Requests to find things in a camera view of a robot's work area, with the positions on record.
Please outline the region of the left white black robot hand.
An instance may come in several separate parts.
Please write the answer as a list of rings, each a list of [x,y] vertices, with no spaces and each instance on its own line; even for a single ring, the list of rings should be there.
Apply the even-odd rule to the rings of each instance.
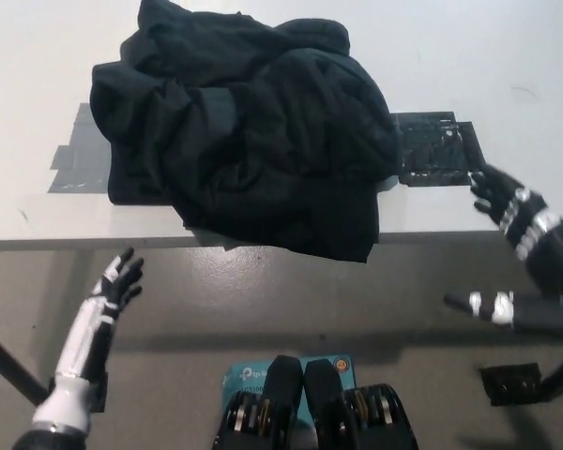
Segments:
[[[71,377],[91,383],[105,372],[120,315],[142,291],[145,260],[127,248],[104,269],[69,329],[55,369],[55,378]]]

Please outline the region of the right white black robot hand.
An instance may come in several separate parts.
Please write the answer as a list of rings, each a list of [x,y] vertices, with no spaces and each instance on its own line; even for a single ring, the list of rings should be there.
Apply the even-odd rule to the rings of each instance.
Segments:
[[[471,181],[475,208],[497,226],[539,292],[453,292],[445,304],[499,327],[563,337],[563,217],[492,165],[472,173]]]

